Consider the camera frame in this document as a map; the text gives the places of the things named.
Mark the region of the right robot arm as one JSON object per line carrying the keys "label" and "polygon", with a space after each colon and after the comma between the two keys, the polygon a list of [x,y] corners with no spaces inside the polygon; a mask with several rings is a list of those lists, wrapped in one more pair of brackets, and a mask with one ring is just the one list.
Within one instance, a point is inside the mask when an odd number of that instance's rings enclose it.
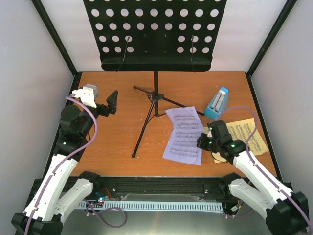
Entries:
{"label": "right robot arm", "polygon": [[210,122],[207,127],[208,132],[200,135],[197,146],[220,154],[250,181],[247,183],[238,174],[230,173],[222,178],[221,193],[251,207],[274,235],[294,235],[303,230],[311,234],[307,197],[274,177],[242,140],[232,138],[224,121]]}

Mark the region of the blue metronome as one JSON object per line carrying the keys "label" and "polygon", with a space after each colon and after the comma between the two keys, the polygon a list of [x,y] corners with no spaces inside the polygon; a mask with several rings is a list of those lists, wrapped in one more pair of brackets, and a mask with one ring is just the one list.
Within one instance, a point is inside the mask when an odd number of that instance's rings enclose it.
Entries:
{"label": "blue metronome", "polygon": [[227,106],[229,91],[228,89],[221,87],[219,91],[215,94],[211,102],[206,107],[204,114],[209,119],[215,119],[220,115]]}

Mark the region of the yellow sheet music page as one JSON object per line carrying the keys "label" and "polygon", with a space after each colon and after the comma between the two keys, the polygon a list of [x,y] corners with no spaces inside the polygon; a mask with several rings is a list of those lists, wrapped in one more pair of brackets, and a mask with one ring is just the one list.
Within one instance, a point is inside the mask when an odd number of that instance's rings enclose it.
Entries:
{"label": "yellow sheet music page", "polygon": [[[252,131],[255,129],[255,121],[253,118],[251,118],[241,121],[229,122],[226,124],[226,126],[234,140],[242,140],[243,142],[246,142]],[[258,130],[256,130],[255,134],[249,140],[248,146],[250,151],[252,151],[255,156],[269,152],[269,149]]]}

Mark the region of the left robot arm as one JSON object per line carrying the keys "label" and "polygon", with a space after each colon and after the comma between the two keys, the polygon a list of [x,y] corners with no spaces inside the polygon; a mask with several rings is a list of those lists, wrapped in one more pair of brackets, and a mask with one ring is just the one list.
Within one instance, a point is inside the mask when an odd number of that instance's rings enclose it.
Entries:
{"label": "left robot arm", "polygon": [[84,171],[74,186],[62,193],[85,149],[95,140],[95,137],[87,140],[87,135],[91,129],[97,134],[96,119],[116,113],[118,91],[106,99],[106,105],[97,104],[96,97],[97,88],[91,85],[74,90],[66,97],[72,104],[61,111],[59,136],[49,169],[28,206],[11,220],[18,234],[59,235],[78,204],[88,196],[101,193],[100,176],[89,171]]}

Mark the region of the white sheet music page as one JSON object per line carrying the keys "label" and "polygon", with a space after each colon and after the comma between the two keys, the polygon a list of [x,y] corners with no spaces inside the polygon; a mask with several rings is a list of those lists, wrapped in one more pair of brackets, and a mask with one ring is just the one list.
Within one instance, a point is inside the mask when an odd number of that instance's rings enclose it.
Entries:
{"label": "white sheet music page", "polygon": [[194,107],[172,108],[165,111],[173,131],[163,153],[163,158],[191,165],[201,165],[202,150],[197,139],[204,133],[203,124]]}

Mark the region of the black music stand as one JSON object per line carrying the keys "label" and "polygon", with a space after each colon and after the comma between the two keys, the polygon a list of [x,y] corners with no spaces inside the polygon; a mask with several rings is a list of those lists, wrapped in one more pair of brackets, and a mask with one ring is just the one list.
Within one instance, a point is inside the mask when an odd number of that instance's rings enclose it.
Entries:
{"label": "black music stand", "polygon": [[86,0],[104,71],[151,71],[145,122],[159,116],[158,74],[206,72],[226,7],[224,0]]}

